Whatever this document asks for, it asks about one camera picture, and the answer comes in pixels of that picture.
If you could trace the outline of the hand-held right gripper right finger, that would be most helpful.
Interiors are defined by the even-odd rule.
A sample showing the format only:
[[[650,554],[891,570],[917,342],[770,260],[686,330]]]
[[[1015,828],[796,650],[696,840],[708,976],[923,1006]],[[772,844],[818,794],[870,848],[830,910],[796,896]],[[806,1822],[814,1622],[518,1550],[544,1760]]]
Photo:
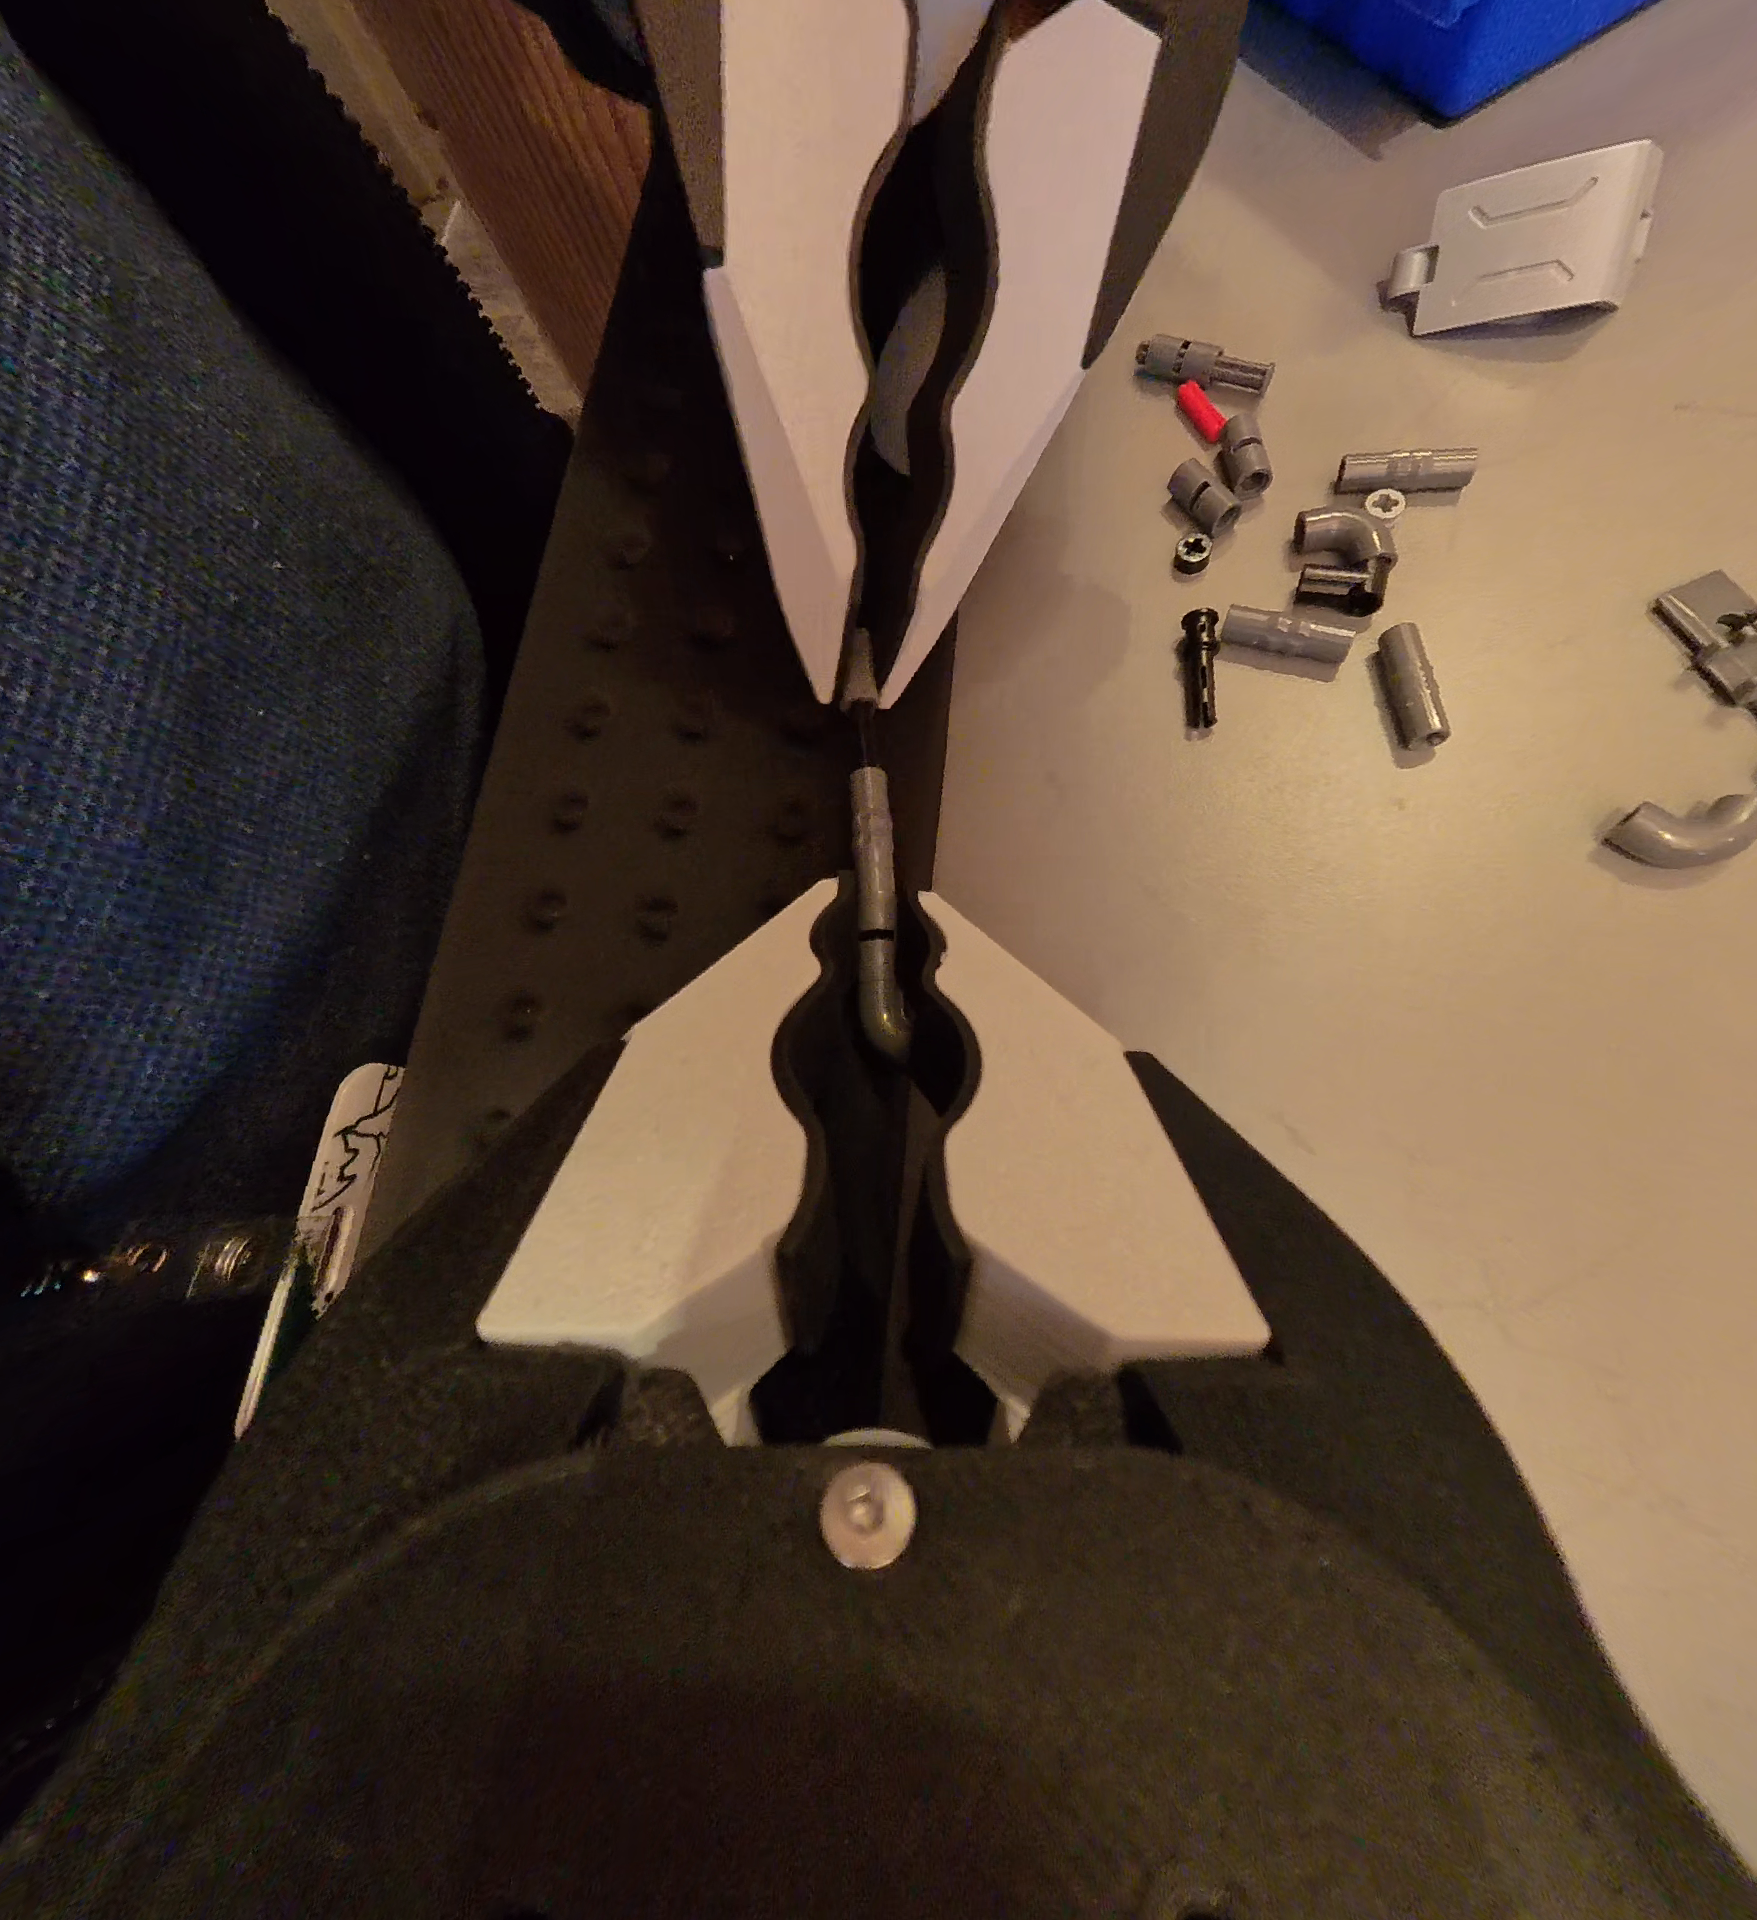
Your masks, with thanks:
[[[1263,1356],[1269,1320],[1125,1048],[931,892],[899,910],[899,966],[887,1422],[979,1446],[1065,1378]]]

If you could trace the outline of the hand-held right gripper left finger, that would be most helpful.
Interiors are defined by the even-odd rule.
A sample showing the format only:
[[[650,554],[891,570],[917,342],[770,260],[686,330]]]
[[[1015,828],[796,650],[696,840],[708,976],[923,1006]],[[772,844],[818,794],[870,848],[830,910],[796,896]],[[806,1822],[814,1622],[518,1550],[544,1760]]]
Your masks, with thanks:
[[[874,1060],[856,892],[820,880],[638,1020],[480,1310],[508,1350],[580,1348],[694,1380],[720,1438],[820,1358],[870,1278]]]

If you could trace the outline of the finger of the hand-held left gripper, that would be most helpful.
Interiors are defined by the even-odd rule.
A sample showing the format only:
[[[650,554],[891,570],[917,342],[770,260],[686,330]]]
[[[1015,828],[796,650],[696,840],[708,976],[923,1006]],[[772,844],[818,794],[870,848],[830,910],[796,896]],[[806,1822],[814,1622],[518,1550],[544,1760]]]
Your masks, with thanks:
[[[895,706],[939,642],[1083,382],[1083,358],[1161,38],[1075,2],[987,60],[981,154],[987,302],[939,398],[941,510],[883,682]]]
[[[955,78],[955,6],[638,2],[702,260],[702,304],[780,612],[832,702],[860,536],[850,496],[872,356],[864,228]]]

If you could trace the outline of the red grey pin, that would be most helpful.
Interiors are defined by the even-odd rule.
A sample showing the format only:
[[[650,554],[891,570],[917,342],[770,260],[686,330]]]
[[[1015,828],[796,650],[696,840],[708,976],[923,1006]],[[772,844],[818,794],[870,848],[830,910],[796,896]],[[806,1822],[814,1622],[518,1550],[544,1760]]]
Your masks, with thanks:
[[[1275,468],[1261,422],[1251,412],[1227,414],[1195,380],[1179,384],[1181,414],[1215,450],[1227,492],[1253,500],[1271,490]]]

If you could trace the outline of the blue plastic bin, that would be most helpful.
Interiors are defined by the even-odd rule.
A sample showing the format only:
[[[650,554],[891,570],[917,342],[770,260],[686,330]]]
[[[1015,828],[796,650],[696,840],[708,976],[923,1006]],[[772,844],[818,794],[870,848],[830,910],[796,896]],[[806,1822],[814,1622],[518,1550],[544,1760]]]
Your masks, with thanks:
[[[1555,66],[1647,2],[1275,2],[1445,122]]]

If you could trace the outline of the cluster of small grey connectors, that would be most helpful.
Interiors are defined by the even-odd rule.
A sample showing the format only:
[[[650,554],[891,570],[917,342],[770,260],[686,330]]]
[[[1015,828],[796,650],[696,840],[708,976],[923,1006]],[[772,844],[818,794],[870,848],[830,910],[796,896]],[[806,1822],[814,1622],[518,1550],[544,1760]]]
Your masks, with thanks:
[[[1169,332],[1139,342],[1133,370],[1137,378],[1169,388],[1175,398],[1179,384],[1195,380],[1225,414],[1255,418],[1253,410],[1231,412],[1225,402],[1261,400],[1275,378],[1271,362]],[[1273,480],[1271,490],[1255,498],[1227,492],[1215,450],[1201,442],[1207,452],[1187,458],[1167,484],[1169,506],[1183,522],[1173,568],[1185,580],[1209,568],[1219,542],[1275,486]],[[1397,526],[1411,500],[1465,492],[1479,464],[1481,452],[1469,444],[1347,452],[1337,464],[1331,500],[1301,508],[1295,516],[1289,548],[1297,576],[1289,608],[1231,604],[1181,614],[1177,660],[1185,732],[1199,736],[1219,724],[1223,654],[1341,668],[1361,626],[1385,610],[1401,558]]]

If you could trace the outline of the dark grey axle pin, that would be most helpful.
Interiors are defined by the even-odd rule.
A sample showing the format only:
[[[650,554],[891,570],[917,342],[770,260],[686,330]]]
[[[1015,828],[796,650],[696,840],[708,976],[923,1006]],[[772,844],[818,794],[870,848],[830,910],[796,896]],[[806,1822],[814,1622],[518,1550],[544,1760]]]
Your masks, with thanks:
[[[856,734],[848,778],[850,852],[858,900],[858,936],[866,944],[897,938],[897,876],[891,782],[876,752],[876,704],[852,698],[844,714]]]

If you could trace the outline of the grey elbow connector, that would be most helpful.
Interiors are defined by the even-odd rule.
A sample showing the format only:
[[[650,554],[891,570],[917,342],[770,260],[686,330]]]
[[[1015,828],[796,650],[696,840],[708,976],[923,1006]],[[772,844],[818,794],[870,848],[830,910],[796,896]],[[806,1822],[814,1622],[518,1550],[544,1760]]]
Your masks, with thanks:
[[[1595,852],[1635,868],[1689,874],[1725,866],[1757,846],[1757,788],[1691,808],[1641,800],[1599,830]]]

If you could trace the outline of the white printed cloth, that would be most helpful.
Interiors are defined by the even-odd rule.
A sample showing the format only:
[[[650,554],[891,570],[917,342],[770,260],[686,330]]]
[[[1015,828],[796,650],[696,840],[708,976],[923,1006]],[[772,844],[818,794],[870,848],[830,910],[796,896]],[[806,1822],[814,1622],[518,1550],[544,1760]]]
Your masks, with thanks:
[[[350,1278],[404,1076],[398,1064],[352,1068],[324,1114],[294,1234],[316,1318]]]

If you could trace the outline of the wooden shelf unit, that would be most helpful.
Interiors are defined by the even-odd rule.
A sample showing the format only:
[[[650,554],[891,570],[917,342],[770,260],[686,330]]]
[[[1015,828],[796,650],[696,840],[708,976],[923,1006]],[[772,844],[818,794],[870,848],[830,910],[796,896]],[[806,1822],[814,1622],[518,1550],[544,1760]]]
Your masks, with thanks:
[[[650,162],[646,114],[506,2],[354,12],[434,150],[428,224],[538,406],[574,424]]]

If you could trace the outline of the light grey ribbed panel piece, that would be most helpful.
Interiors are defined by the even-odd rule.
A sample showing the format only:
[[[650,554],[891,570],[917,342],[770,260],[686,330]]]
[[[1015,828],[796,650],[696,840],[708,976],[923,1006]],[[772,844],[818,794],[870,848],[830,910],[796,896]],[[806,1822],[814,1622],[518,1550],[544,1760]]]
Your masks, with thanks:
[[[1413,336],[1615,312],[1655,222],[1663,150],[1641,138],[1447,188],[1379,300]]]

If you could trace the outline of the black perforated pad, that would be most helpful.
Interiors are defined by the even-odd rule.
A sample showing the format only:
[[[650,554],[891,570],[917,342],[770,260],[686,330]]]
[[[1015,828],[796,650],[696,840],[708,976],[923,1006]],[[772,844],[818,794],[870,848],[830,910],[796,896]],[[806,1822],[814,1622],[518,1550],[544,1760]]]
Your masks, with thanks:
[[[388,1240],[574,1064],[848,868],[850,722],[770,580],[674,162],[650,162],[410,1044]]]

